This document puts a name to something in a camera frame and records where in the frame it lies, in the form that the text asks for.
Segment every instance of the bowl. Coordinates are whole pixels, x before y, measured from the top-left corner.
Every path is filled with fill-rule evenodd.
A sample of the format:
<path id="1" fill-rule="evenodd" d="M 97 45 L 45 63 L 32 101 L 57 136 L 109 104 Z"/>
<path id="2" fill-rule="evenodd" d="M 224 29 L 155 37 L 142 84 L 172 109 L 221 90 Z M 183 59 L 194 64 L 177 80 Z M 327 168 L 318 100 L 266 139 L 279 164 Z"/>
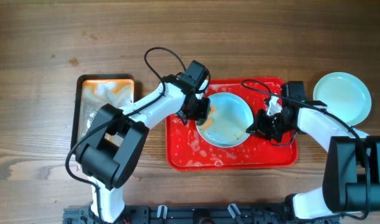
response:
<path id="1" fill-rule="evenodd" d="M 250 136 L 245 130 L 254 122 L 248 104 L 232 93 L 215 93 L 208 98 L 211 100 L 208 120 L 203 125 L 196 125 L 201 137 L 218 147 L 243 143 Z"/>

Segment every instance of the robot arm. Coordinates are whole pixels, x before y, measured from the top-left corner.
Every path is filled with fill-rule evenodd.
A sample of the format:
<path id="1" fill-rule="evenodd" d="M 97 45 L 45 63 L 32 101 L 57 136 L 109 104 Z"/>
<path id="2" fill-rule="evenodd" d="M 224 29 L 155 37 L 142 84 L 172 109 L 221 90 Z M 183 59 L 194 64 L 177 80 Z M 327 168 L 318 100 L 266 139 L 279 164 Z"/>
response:
<path id="1" fill-rule="evenodd" d="M 293 219 L 313 220 L 358 211 L 380 211 L 380 136 L 353 129 L 369 149 L 368 166 L 361 156 L 366 151 L 356 147 L 355 136 L 347 128 L 331 116 L 297 103 L 327 109 L 322 102 L 307 101 L 302 82 L 284 84 L 282 96 L 293 100 L 283 98 L 283 110 L 272 116 L 264 110 L 258 111 L 248 132 L 280 142 L 283 133 L 297 131 L 309 134 L 328 152 L 322 187 L 286 198 Z M 365 167 L 366 173 L 370 172 L 369 184 L 365 175 L 357 174 L 358 164 Z"/>
<path id="2" fill-rule="evenodd" d="M 180 114 L 183 119 L 194 119 L 205 122 L 210 110 L 209 99 L 202 98 L 200 90 L 207 87 L 206 77 L 209 71 L 205 66 L 193 61 L 185 73 L 163 77 L 155 91 L 141 100 L 120 109 L 111 105 L 100 108 L 89 130 L 114 119 L 122 119 L 125 114 L 132 114 L 150 101 L 165 93 L 158 101 L 129 117 L 122 122 L 112 124 L 98 131 L 79 147 L 75 154 L 76 161 L 82 165 L 82 171 L 88 180 L 96 183 L 100 190 L 100 208 L 97 203 L 91 206 L 92 212 L 98 214 L 101 209 L 102 218 L 113 223 L 122 213 L 123 184 L 133 173 L 140 158 L 148 132 L 171 114 Z M 105 139 L 105 135 L 118 134 L 123 138 L 120 146 Z M 92 186 L 93 201 L 97 201 L 96 189 Z"/>

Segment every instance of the red tray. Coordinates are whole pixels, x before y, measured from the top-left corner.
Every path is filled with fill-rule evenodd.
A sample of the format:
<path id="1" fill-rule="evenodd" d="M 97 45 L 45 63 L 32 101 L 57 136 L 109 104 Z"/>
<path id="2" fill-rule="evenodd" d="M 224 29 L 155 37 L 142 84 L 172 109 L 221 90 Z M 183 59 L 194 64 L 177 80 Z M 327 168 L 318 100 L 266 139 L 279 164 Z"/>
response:
<path id="1" fill-rule="evenodd" d="M 275 77 L 258 77 L 272 93 L 280 94 L 284 81 Z M 267 109 L 264 99 L 268 96 L 241 87 L 244 78 L 211 80 L 205 96 L 229 92 L 241 97 L 250 106 L 253 115 L 259 109 Z M 264 90 L 262 85 L 249 83 L 251 87 Z M 290 141 L 292 133 L 283 136 L 282 144 Z M 222 148 L 209 144 L 197 132 L 195 121 L 183 125 L 175 115 L 166 118 L 166 158 L 176 170 L 219 170 L 285 167 L 292 165 L 298 157 L 297 141 L 291 146 L 273 146 L 264 139 L 249 136 L 242 144 Z"/>

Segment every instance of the plate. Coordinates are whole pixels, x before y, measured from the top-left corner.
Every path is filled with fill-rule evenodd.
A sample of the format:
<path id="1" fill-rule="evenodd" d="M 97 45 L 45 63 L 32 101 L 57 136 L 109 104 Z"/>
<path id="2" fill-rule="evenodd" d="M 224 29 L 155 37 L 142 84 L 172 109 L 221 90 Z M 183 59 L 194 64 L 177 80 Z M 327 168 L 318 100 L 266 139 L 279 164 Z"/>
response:
<path id="1" fill-rule="evenodd" d="M 313 90 L 313 99 L 327 104 L 329 112 L 348 125 L 362 122 L 371 109 L 366 85 L 345 72 L 333 72 L 321 78 Z"/>
<path id="2" fill-rule="evenodd" d="M 197 125 L 197 131 L 209 144 L 218 147 L 233 147 L 243 143 L 250 134 L 245 130 L 254 118 L 248 104 L 232 93 L 216 93 L 209 97 L 212 122 L 206 129 Z"/>

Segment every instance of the table surface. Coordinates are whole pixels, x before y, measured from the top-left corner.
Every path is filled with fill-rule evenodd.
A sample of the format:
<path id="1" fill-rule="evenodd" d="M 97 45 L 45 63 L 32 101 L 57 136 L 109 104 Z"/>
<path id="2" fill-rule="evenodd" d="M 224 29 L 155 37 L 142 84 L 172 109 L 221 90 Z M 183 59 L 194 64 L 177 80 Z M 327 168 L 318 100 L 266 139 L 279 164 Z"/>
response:
<path id="1" fill-rule="evenodd" d="M 91 202 L 90 186 L 64 169 L 77 78 L 130 73 L 144 96 L 158 84 L 143 61 L 155 46 L 187 65 L 202 62 L 213 78 L 302 80 L 310 97 L 323 75 L 349 72 L 373 99 L 357 128 L 380 135 L 380 1 L 55 1 L 0 4 L 0 223 L 61 223 L 64 208 Z M 181 70 L 165 52 L 150 63 L 163 75 Z M 321 186 L 326 152 L 309 136 L 297 141 L 291 167 L 178 172 L 166 162 L 162 122 L 125 184 L 125 202 L 281 202 Z M 366 222 L 380 223 L 380 213 Z"/>

